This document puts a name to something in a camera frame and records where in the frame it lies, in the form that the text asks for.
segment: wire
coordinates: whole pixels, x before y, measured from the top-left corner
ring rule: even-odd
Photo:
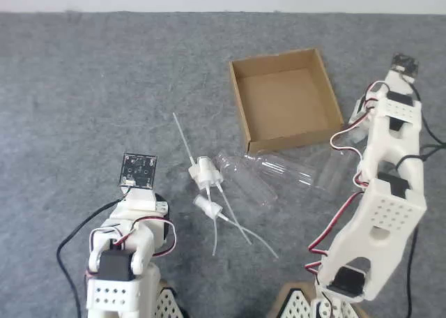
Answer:
[[[246,241],[247,241],[250,245],[252,245],[252,242],[250,241],[250,239],[248,238],[248,236],[246,235],[246,233],[243,231],[243,227],[240,226],[240,224],[239,224],[239,222],[238,222],[238,220],[237,220],[237,217],[236,217],[234,211],[232,210],[231,205],[230,205],[230,203],[229,203],[229,201],[228,201],[228,199],[227,199],[227,197],[226,197],[226,194],[225,194],[224,191],[223,191],[222,185],[221,185],[220,183],[218,183],[218,182],[216,183],[216,185],[217,185],[218,190],[220,191],[220,193],[221,193],[222,196],[223,196],[224,203],[226,203],[226,205],[228,206],[229,213],[231,214],[232,219],[234,219],[234,222],[235,222],[235,224],[236,224],[236,227],[238,227],[238,229],[240,230],[240,232],[242,232],[242,235],[245,237]]]
[[[362,161],[362,154],[361,152],[359,152],[355,147],[352,146],[336,146],[333,143],[333,139],[336,138],[339,135],[342,135],[344,133],[350,132],[352,131],[352,129],[354,129],[356,126],[358,126],[359,124],[361,124],[367,117],[367,115],[370,113],[370,110],[373,109],[373,107],[370,107],[366,110],[366,112],[360,117],[358,118],[356,121],[354,121],[352,124],[350,124],[349,127],[347,127],[344,130],[341,130],[339,132],[336,132],[334,135],[332,135],[332,137],[330,138],[330,146],[333,149],[336,149],[337,151],[342,151],[342,150],[349,150],[349,151],[354,151],[359,157],[360,157],[360,161]]]
[[[117,240],[117,242],[115,242],[114,245],[118,246],[118,245],[124,243],[128,239],[128,237],[133,232],[136,231],[136,228],[134,227],[136,225],[136,223],[140,222],[142,220],[159,220],[160,222],[163,222],[163,223],[166,223],[166,224],[170,225],[172,227],[173,231],[174,231],[174,243],[172,243],[172,245],[169,248],[167,248],[166,250],[163,250],[161,252],[155,253],[153,255],[154,257],[163,257],[165,255],[168,255],[170,252],[172,252],[175,249],[176,242],[177,242],[177,235],[176,235],[175,225],[170,220],[164,219],[163,217],[157,217],[157,216],[154,216],[154,215],[148,215],[148,216],[140,217],[140,218],[137,218],[136,220],[134,220],[133,223],[132,223],[132,226],[130,228],[130,231],[125,236],[122,236],[119,240]]]
[[[311,274],[318,275],[318,271],[316,269],[313,269],[312,267],[317,267],[320,266],[321,264],[322,264],[321,261],[312,262],[310,264],[306,264],[305,269],[307,269],[307,271],[309,271]]]
[[[115,226],[118,226],[119,224],[113,224],[113,225],[107,225],[107,226],[103,226],[103,227],[98,227],[96,229],[93,229],[90,232],[90,239],[89,239],[89,243],[90,243],[90,252],[93,251],[94,247],[93,247],[93,238],[96,232],[102,232],[102,233],[110,233],[110,232],[115,232],[118,234],[118,238],[122,237],[123,234],[121,231],[119,231],[119,229]],[[125,243],[123,243],[121,249],[125,249]]]
[[[334,215],[333,219],[331,219],[330,223],[328,224],[328,226],[323,230],[323,232],[321,234],[319,234],[319,236],[312,242],[309,244],[308,246],[308,250],[311,253],[315,253],[315,254],[323,254],[323,255],[327,255],[326,251],[321,251],[321,250],[315,250],[314,248],[321,243],[321,241],[323,239],[325,239],[325,237],[332,231],[333,227],[336,225],[337,221],[340,219],[340,217],[342,216],[342,214],[344,213],[344,211],[348,208],[348,206],[353,202],[353,200],[358,196],[363,194],[364,191],[357,191],[354,194],[352,194],[345,202],[344,204],[342,204],[341,208],[339,208],[339,210],[336,212],[336,214]]]
[[[413,84],[411,84],[408,80],[406,80],[406,78],[403,76],[402,73],[399,73],[400,78],[409,85],[409,87],[412,89],[412,91],[414,92],[415,96],[417,97],[417,99],[421,102],[421,95],[418,92],[417,88],[415,88],[415,86]],[[424,115],[421,115],[421,119],[424,125],[424,128],[426,128],[426,131],[429,133],[429,135],[432,137],[432,139],[434,139],[437,143],[439,143],[440,145],[446,145],[446,142],[442,141],[440,138],[438,138],[431,130],[431,128],[429,127],[429,124],[427,123],[427,120],[424,118]]]
[[[318,283],[318,285],[321,285],[320,282],[319,282],[319,278],[318,278],[317,274],[316,274],[316,282]],[[329,315],[329,318],[332,318],[332,315],[333,315],[333,302],[328,298],[327,295],[324,294],[324,292],[322,290],[321,290],[321,294],[322,294],[322,296],[325,297],[325,299],[330,304],[330,315]]]
[[[407,290],[408,308],[407,308],[406,318],[412,317],[412,290],[410,288],[410,273],[412,271],[413,255],[415,254],[415,247],[417,245],[417,239],[418,239],[418,226],[416,226],[415,230],[413,231],[412,244],[410,245],[409,260],[408,260],[408,264],[407,264],[406,290]]]
[[[421,155],[416,155],[416,154],[408,154],[406,156],[403,156],[401,159],[399,159],[399,161],[397,162],[397,164],[395,165],[395,169],[398,170],[398,168],[401,166],[401,164],[404,162],[404,160],[407,159],[420,159],[421,161],[426,161],[427,159],[429,159],[432,155],[434,155],[435,153],[437,153],[439,150],[441,149],[446,149],[446,145],[425,145],[422,146],[421,149],[423,148],[430,148],[433,147],[434,149],[426,154],[421,154]]]
[[[108,204],[105,204],[104,206],[100,207],[98,210],[93,212],[89,217],[87,217],[79,225],[77,225],[76,228],[74,230],[72,230],[72,232],[65,239],[63,239],[62,242],[57,247],[57,250],[56,250],[57,263],[59,264],[59,267],[61,268],[62,273],[64,274],[64,276],[66,277],[68,283],[70,284],[71,292],[72,292],[72,294],[73,294],[73,296],[75,298],[77,318],[82,318],[82,311],[81,311],[81,304],[80,304],[80,300],[79,300],[79,294],[77,293],[76,286],[75,286],[74,282],[72,281],[72,278],[71,278],[67,268],[65,267],[65,264],[62,261],[62,258],[61,258],[62,248],[77,234],[77,232],[80,231],[80,229],[82,227],[85,226],[86,223],[88,223],[90,220],[92,220],[94,217],[96,217],[97,215],[99,215],[103,211],[105,211],[107,209],[110,209],[114,205],[116,205],[119,202],[121,202],[127,196],[127,194],[130,192],[130,189],[131,188],[129,188],[127,190],[127,192],[122,197],[120,197],[120,198],[118,198],[118,199],[116,199],[116,200],[114,200],[114,201],[112,201],[112,202],[110,202]]]
[[[369,85],[367,86],[367,88],[365,89],[364,95],[366,96],[367,93],[368,93],[370,90],[372,90],[378,83],[383,84],[383,86],[386,86],[386,87],[387,87],[387,90],[390,91],[390,87],[389,87],[389,85],[388,85],[387,83],[385,83],[384,80],[379,79],[379,80],[377,80],[377,81],[372,82],[371,84],[369,84]]]
[[[247,229],[246,227],[241,226],[240,224],[238,224],[238,226],[237,226],[237,224],[236,224],[235,222],[233,222],[232,220],[228,219],[227,217],[224,217],[224,218],[222,218],[222,219],[224,219],[225,221],[227,221],[229,224],[234,225],[235,227],[240,226],[240,227],[242,228],[243,231],[246,231],[246,232],[248,232],[249,234],[251,234],[252,236],[255,236],[258,240],[260,240],[260,242],[262,242],[262,244],[264,244],[264,245],[267,247],[267,249],[269,249],[269,250],[271,251],[272,255],[274,255],[274,257],[275,257],[276,259],[279,259],[279,255],[277,255],[277,253],[272,249],[272,247],[271,247],[265,240],[263,240],[263,238],[262,238],[261,236],[259,236],[257,233],[251,231],[250,229]]]

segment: clear plastic bottle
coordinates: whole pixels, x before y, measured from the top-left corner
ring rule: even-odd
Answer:
[[[246,195],[264,209],[271,209],[277,200],[275,191],[237,156],[218,153],[215,161],[224,179],[234,182]]]
[[[321,166],[321,170],[315,180],[315,191],[325,200],[334,200],[341,192],[345,182],[351,182],[347,174],[355,173],[358,156],[352,151],[337,151],[330,149],[328,159]]]
[[[302,190],[313,186],[316,170],[285,156],[271,153],[256,156],[245,155],[245,159],[262,174],[273,177],[282,185],[291,185]]]

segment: open cardboard box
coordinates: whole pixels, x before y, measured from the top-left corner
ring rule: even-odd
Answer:
[[[323,142],[344,123],[317,49],[232,61],[230,70],[248,153]]]

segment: robotic arm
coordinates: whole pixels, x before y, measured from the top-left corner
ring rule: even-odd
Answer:
[[[417,63],[398,54],[378,90],[368,89],[357,101],[352,121],[368,131],[367,147],[358,165],[363,197],[348,224],[322,257],[317,273],[320,292],[347,303],[375,299],[401,261],[408,237],[424,212],[423,164],[419,155],[421,103],[409,95]],[[397,166],[397,175],[380,172],[380,164]],[[352,266],[366,259],[369,268]]]
[[[151,258],[176,243],[175,236],[170,249],[155,253],[173,227],[168,204],[152,190],[155,166],[154,156],[124,154],[120,183],[127,194],[90,235],[89,318],[154,317],[160,270]]]

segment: black wire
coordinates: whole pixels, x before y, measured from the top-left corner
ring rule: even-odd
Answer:
[[[407,156],[404,156],[401,159],[399,159],[398,163],[395,165],[395,169],[398,170],[399,166],[401,166],[401,164],[406,159],[420,159],[421,161],[424,161],[424,156],[417,156],[415,154],[408,154]]]
[[[403,79],[403,81],[405,83],[407,83],[409,85],[409,87],[413,90],[415,96],[417,97],[417,99],[421,102],[421,95],[418,92],[417,88],[415,88],[415,86],[413,84],[411,84],[408,80],[406,80],[404,78],[404,76],[400,73],[399,75],[401,77],[401,79]],[[426,128],[426,131],[429,133],[429,135],[440,145],[446,145],[446,142],[442,141],[440,138],[438,138],[431,130],[431,128],[429,127],[429,124],[427,123],[427,120],[424,118],[424,115],[421,115],[421,119],[424,125],[424,128]]]
[[[406,291],[407,291],[408,308],[407,308],[406,318],[412,317],[412,290],[410,288],[410,272],[412,271],[413,255],[415,253],[415,246],[417,245],[417,239],[418,239],[418,226],[416,226],[415,230],[413,231],[412,244],[410,246],[409,260],[407,264]]]
[[[420,159],[421,161],[424,162],[427,159],[429,159],[433,154],[437,153],[439,150],[446,149],[446,145],[427,144],[427,145],[424,145],[421,147],[421,149],[427,149],[427,148],[434,148],[434,149],[426,154],[421,154],[421,155],[408,154],[407,156],[402,157],[401,159],[399,159],[398,163],[395,165],[395,169],[398,170],[399,166],[401,166],[403,161],[406,159]]]
[[[114,201],[112,201],[112,202],[110,202],[108,204],[105,204],[103,207],[101,207],[98,210],[96,210],[95,212],[93,212],[89,217],[87,217],[84,221],[82,221],[79,225],[77,225],[76,228],[65,239],[62,240],[62,242],[59,244],[59,246],[57,248],[57,251],[56,251],[57,263],[59,264],[59,267],[61,267],[62,273],[65,275],[68,283],[70,284],[70,288],[71,288],[72,294],[75,297],[77,318],[82,318],[82,311],[81,311],[81,304],[80,304],[80,300],[79,300],[79,294],[77,293],[76,286],[75,286],[74,282],[72,281],[72,278],[71,278],[69,272],[67,271],[67,268],[65,267],[65,265],[62,262],[62,258],[61,258],[62,248],[77,234],[77,232],[79,232],[79,230],[86,223],[88,223],[90,220],[92,220],[98,214],[102,213],[103,211],[105,211],[107,209],[110,209],[112,206],[114,206],[115,204],[117,204],[120,201],[122,201],[125,198],[125,196],[127,196],[129,191],[130,191],[130,189],[121,198],[118,198],[118,199],[116,199],[116,200],[114,200]]]
[[[318,274],[316,274],[316,282],[318,283],[318,285],[321,285],[321,284],[319,283]],[[329,315],[328,317],[329,317],[329,318],[332,318],[332,315],[333,315],[333,302],[328,298],[327,295],[325,295],[325,294],[323,293],[322,290],[321,290],[321,293],[322,293],[322,296],[324,296],[325,299],[326,299],[326,300],[328,301],[328,303],[330,304],[330,315]]]

